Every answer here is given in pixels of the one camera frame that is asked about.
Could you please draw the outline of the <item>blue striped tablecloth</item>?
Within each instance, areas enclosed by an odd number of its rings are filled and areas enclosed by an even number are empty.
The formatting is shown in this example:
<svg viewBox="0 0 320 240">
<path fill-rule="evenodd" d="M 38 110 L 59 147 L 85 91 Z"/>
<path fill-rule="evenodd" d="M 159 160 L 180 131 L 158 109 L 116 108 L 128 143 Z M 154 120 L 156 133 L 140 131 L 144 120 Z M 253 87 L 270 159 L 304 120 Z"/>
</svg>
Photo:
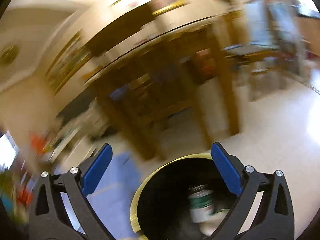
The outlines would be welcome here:
<svg viewBox="0 0 320 240">
<path fill-rule="evenodd" d="M 129 152 L 113 156 L 97 188 L 87 196 L 93 210 L 115 239 L 137 239 L 131 228 L 130 206 L 141 175 Z"/>
</svg>

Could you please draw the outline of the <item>wooden dining table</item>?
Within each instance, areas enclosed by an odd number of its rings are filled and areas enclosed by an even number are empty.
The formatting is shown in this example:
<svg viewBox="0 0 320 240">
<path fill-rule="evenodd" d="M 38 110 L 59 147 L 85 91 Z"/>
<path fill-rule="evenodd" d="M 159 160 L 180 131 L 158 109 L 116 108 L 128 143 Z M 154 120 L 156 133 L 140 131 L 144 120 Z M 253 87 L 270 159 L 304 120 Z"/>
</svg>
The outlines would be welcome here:
<svg viewBox="0 0 320 240">
<path fill-rule="evenodd" d="M 239 110 L 229 64 L 218 40 L 217 17 L 207 17 L 170 31 L 129 52 L 89 80 L 89 87 L 111 124 L 144 160 L 164 159 L 159 124 L 185 109 L 200 131 L 205 148 L 213 138 L 188 64 L 202 50 L 214 61 L 231 135 L 240 131 Z"/>
</svg>

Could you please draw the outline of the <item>white green can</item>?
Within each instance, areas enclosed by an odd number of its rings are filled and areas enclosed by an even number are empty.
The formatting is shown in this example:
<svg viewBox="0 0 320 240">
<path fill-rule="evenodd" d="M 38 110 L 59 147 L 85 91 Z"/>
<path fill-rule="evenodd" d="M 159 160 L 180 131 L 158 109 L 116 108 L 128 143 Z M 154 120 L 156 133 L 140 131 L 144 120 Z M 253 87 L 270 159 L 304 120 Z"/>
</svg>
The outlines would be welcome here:
<svg viewBox="0 0 320 240">
<path fill-rule="evenodd" d="M 215 211 L 213 191 L 207 185 L 192 187 L 188 199 L 194 223 L 206 222 Z"/>
</svg>

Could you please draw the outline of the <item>gold framed landscape painting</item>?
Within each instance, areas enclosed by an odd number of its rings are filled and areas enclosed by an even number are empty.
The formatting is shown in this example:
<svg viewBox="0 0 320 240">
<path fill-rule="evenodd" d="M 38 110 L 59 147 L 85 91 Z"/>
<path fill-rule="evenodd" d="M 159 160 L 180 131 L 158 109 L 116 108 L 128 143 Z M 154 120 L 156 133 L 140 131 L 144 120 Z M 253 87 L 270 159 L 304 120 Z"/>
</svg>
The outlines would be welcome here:
<svg viewBox="0 0 320 240">
<path fill-rule="evenodd" d="M 82 38 L 82 29 L 73 35 L 57 54 L 45 73 L 45 77 L 54 94 L 91 58 L 92 54 Z"/>
</svg>

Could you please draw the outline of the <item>black round trash bin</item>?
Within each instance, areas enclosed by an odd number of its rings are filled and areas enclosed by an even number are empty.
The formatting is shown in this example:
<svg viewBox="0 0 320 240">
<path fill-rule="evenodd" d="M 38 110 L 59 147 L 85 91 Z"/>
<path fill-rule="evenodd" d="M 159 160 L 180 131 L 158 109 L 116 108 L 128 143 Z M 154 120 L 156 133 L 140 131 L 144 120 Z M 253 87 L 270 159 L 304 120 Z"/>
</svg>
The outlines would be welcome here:
<svg viewBox="0 0 320 240">
<path fill-rule="evenodd" d="M 130 207 L 138 239 L 207 239 L 190 214 L 191 189 L 200 185 L 212 191 L 215 210 L 230 209 L 237 199 L 208 153 L 183 156 L 150 174 Z"/>
</svg>

